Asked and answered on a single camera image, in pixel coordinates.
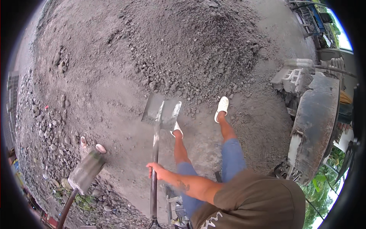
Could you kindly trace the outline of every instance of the white slipper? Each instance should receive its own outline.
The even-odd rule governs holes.
[[[182,132],[182,130],[180,129],[180,127],[178,125],[178,122],[175,122],[174,130],[179,130],[182,133],[182,139],[183,139],[184,135],[183,135],[183,132]]]
[[[229,107],[229,99],[225,96],[221,97],[219,105],[217,106],[217,111],[215,114],[215,122],[219,123],[217,121],[217,115],[220,111],[225,111],[225,116],[228,114],[228,107]]]

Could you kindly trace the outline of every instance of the t-shirt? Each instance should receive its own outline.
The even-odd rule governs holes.
[[[293,181],[238,173],[191,217],[194,229],[302,229],[305,195]]]

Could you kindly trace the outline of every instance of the shovel handle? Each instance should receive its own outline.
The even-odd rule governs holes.
[[[159,137],[160,137],[160,125],[154,127],[154,143],[153,143],[153,162],[158,163],[159,157]],[[151,220],[157,219],[157,175],[153,169],[151,175],[151,186],[150,186],[150,214]]]

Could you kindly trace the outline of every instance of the ground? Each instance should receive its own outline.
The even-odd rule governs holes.
[[[36,15],[15,65],[16,153],[30,190],[57,217],[66,193],[54,181],[96,143],[108,152],[89,192],[101,191],[97,201],[73,206],[68,227],[146,225],[153,127],[141,115],[151,90],[182,99],[178,123],[201,176],[220,169],[220,96],[230,97],[227,120],[250,169],[264,174],[286,157],[292,120],[269,81],[286,58],[315,60],[315,48],[285,1],[50,0]],[[175,171],[174,138],[161,135],[159,163]],[[167,223],[163,182],[158,219]]]

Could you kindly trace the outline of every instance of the person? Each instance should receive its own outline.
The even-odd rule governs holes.
[[[255,174],[247,169],[238,137],[225,120],[229,100],[220,99],[215,122],[220,124],[222,183],[200,177],[183,145],[183,132],[176,123],[174,159],[177,173],[148,163],[157,179],[182,191],[185,212],[194,229],[286,228],[301,229],[305,219],[305,196],[293,181]]]

